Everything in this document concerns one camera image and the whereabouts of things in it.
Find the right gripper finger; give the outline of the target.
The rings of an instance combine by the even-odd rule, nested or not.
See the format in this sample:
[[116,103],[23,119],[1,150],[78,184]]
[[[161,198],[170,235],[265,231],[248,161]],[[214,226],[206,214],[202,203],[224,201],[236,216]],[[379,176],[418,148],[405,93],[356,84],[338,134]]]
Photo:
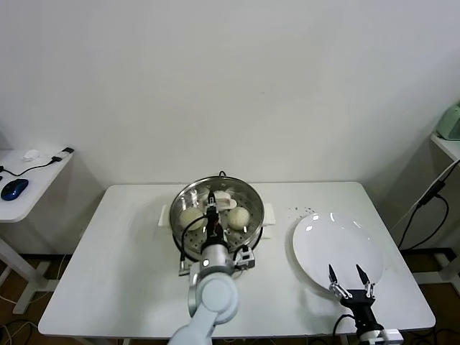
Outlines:
[[374,297],[374,283],[370,281],[367,273],[358,264],[356,264],[356,270],[359,274],[359,278],[362,281],[362,284],[366,291],[366,296],[368,298],[373,298]]
[[352,294],[347,289],[345,289],[344,287],[342,287],[339,284],[337,276],[336,276],[336,273],[335,273],[333,267],[330,264],[328,265],[328,278],[329,278],[329,281],[330,281],[328,289],[339,300],[342,299],[342,298],[344,298],[344,299],[352,298]]

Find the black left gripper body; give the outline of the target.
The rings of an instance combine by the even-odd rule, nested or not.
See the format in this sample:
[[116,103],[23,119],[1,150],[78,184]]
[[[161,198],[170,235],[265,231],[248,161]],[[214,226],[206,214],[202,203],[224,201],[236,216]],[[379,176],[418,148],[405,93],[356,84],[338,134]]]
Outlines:
[[206,240],[203,244],[204,247],[220,244],[226,247],[226,240],[224,239],[224,230],[219,223],[219,214],[216,212],[208,212],[206,214]]

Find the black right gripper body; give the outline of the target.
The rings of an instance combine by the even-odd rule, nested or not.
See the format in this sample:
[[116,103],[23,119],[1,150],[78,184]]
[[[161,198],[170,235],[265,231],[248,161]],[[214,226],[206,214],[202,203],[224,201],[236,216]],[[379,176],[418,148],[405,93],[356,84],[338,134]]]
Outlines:
[[340,304],[351,310],[357,330],[382,330],[372,311],[375,298],[368,297],[365,290],[351,290],[351,297],[342,297]]

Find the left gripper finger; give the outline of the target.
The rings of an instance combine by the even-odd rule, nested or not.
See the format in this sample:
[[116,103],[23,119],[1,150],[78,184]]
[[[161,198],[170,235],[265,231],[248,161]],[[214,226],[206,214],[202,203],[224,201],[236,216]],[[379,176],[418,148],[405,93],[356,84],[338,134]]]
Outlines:
[[215,215],[218,214],[219,210],[217,207],[216,197],[212,190],[208,193],[207,205],[206,205],[206,215]]

